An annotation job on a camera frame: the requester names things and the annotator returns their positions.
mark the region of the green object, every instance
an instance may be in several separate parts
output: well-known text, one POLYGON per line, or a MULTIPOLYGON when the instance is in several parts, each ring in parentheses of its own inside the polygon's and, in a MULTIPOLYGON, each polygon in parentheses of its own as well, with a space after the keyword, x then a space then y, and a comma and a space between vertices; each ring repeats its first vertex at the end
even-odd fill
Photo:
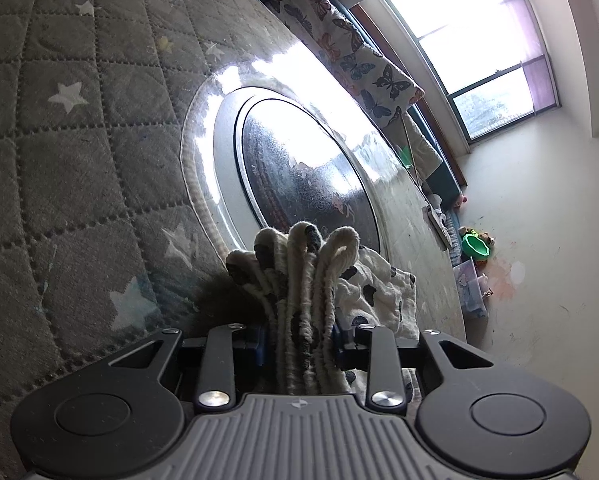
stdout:
POLYGON ((405 146, 404 149, 399 152, 399 158, 402 160, 402 164, 404 164, 406 169, 413 165, 413 156, 411 156, 411 150, 408 149, 408 146, 405 146))
POLYGON ((461 250, 476 260, 486 260, 491 250, 478 236, 468 233, 461 240, 461 250))

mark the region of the window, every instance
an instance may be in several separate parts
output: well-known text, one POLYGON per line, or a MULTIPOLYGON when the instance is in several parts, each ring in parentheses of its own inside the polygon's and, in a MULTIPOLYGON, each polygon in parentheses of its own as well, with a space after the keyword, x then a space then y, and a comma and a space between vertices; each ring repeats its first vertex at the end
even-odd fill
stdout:
POLYGON ((556 97, 526 0, 386 0, 417 43, 469 142, 556 97))

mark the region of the clear plastic bin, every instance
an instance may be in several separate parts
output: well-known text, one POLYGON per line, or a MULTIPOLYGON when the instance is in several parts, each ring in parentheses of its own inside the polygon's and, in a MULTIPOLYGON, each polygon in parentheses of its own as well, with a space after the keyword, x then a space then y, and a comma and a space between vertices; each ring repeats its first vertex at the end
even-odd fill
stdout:
POLYGON ((459 305, 464 317, 466 319, 488 317, 473 258, 453 267, 453 273, 455 274, 455 285, 457 285, 457 293, 459 294, 459 305))

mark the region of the ribbed gray panel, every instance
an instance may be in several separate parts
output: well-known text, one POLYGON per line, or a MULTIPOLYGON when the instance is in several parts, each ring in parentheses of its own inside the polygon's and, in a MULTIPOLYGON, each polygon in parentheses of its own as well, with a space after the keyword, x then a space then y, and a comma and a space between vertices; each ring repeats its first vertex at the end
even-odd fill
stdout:
POLYGON ((353 396, 249 395, 232 412, 196 418, 171 454, 128 480, 472 478, 428 455, 403 419, 353 396))

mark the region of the pillow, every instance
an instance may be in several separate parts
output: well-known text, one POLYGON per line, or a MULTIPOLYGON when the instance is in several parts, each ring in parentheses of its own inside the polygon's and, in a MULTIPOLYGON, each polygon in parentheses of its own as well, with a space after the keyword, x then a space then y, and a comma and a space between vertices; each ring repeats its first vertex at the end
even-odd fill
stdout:
POLYGON ((422 89, 367 44, 330 0, 267 0, 266 6, 317 56, 379 128, 423 97, 422 89))

